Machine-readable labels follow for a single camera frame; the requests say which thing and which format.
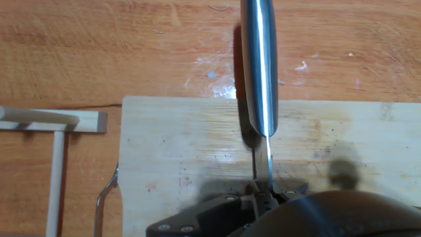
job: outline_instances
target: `metal screw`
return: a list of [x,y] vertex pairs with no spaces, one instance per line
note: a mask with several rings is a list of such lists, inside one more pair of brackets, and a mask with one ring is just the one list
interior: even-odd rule
[[158,230],[169,230],[171,226],[169,224],[163,224],[158,226]]
[[192,227],[192,226],[183,226],[180,230],[182,232],[190,232],[190,231],[194,230],[194,227]]

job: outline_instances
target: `wooden surface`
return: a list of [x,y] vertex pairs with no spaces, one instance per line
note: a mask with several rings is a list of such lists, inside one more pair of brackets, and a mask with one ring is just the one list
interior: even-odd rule
[[[124,237],[145,236],[209,196],[244,194],[253,156],[239,111],[235,99],[124,98]],[[298,181],[309,192],[336,189],[342,177],[340,185],[421,205],[421,104],[280,101],[271,144],[274,182],[289,189]]]
[[[0,105],[109,114],[107,134],[68,137],[62,235],[93,233],[97,195],[118,159],[124,96],[235,97],[240,15],[239,1],[229,3],[220,12],[209,4],[226,1],[0,1]],[[418,0],[274,0],[274,8],[280,99],[420,101]],[[45,232],[52,141],[0,132],[0,231]],[[121,231],[113,190],[105,236]]]

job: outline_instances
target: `metal hook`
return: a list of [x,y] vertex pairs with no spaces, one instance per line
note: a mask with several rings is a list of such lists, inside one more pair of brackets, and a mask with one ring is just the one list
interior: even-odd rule
[[97,208],[95,210],[95,225],[94,225],[95,230],[93,232],[94,237],[102,237],[103,235],[103,213],[104,213],[105,197],[108,195],[108,193],[111,191],[112,188],[116,188],[118,186],[117,179],[118,179],[118,163],[110,182],[105,186],[103,191],[98,196]]

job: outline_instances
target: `knife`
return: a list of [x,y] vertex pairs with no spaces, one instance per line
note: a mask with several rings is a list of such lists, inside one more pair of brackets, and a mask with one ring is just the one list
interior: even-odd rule
[[257,180],[272,190],[270,137],[278,127],[278,64],[271,0],[241,0],[241,41],[250,123],[260,135]]

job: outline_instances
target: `cutting board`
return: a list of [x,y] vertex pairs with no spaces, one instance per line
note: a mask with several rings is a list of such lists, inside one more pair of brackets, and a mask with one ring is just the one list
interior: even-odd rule
[[[123,236],[253,177],[245,101],[126,97],[118,183]],[[421,105],[280,101],[272,137],[275,182],[309,192],[340,186],[421,206]]]

